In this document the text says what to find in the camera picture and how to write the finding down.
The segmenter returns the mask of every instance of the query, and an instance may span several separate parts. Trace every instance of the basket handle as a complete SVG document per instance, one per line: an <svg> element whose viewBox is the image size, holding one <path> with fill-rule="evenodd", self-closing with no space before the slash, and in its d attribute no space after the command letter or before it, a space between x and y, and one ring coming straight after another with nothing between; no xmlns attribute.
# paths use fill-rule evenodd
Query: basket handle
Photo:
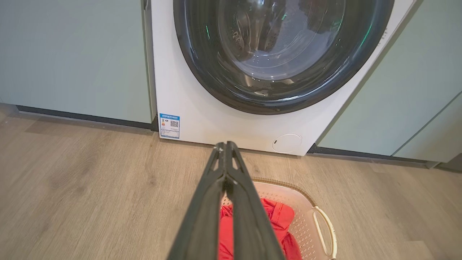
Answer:
<svg viewBox="0 0 462 260"><path fill-rule="evenodd" d="M326 215L326 213L324 213L318 206L315 206L314 210L319 212L319 214L321 214L321 216L324 218L324 221L327 224L327 227L329 228L330 239L331 239L331 243L332 243L332 252L330 252L330 254L328 254L328 252L327 252L326 244L324 243L324 238L322 237L321 229L319 228L319 223L318 223L318 221L316 219L316 216L314 216L316 227L317 227L318 233L319 233L319 237L321 238L322 247L324 248L324 252L327 254L327 256L331 260L333 260L333 259L335 259L336 255L337 255L337 237L335 236L334 226L332 225L332 223L331 223L329 217Z"/></svg>

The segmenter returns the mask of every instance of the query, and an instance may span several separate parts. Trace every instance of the light wood floor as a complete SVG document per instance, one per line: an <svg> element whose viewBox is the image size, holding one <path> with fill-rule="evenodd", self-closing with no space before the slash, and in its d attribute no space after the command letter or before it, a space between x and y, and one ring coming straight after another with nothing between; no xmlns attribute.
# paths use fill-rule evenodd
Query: light wood floor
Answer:
<svg viewBox="0 0 462 260"><path fill-rule="evenodd" d="M0 125L0 259L165 259L212 149L35 115ZM339 260L462 259L460 174L242 155L251 175L312 196Z"/></svg>

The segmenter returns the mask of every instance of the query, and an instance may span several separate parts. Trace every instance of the washing machine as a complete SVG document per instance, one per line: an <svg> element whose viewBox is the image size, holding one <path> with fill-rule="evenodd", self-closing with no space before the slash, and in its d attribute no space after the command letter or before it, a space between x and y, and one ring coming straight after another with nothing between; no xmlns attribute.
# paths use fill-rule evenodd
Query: washing machine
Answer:
<svg viewBox="0 0 462 260"><path fill-rule="evenodd" d="M160 137L306 154L413 4L154 1Z"/></svg>

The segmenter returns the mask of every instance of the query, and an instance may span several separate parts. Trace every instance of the red cloth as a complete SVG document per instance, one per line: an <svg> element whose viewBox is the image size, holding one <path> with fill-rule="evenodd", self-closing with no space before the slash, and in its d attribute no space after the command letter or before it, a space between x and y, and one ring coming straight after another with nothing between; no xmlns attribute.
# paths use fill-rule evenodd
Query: red cloth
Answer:
<svg viewBox="0 0 462 260"><path fill-rule="evenodd" d="M276 238L287 260L302 260L300 248L295 238L288 232L292 223L293 209L280 202L262 198L261 204L268 215ZM233 259L232 205L222 206L220 210L219 260Z"/></svg>

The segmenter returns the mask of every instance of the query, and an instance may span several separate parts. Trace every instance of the pink plastic basket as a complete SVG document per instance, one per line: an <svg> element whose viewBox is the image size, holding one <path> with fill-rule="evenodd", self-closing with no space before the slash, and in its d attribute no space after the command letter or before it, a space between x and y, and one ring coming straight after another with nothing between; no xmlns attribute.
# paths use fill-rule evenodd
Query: pink plastic basket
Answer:
<svg viewBox="0 0 462 260"><path fill-rule="evenodd" d="M267 198L284 203L295 212L289 232L295 237L303 260L332 260L337 255L337 239L334 227L320 208L315 206L312 199L301 189L287 183L258 179L254 180L255 188L260 198ZM222 205L229 205L231 201L225 196ZM316 214L322 216L327 224L331 240L331 252L327 252L326 244Z"/></svg>

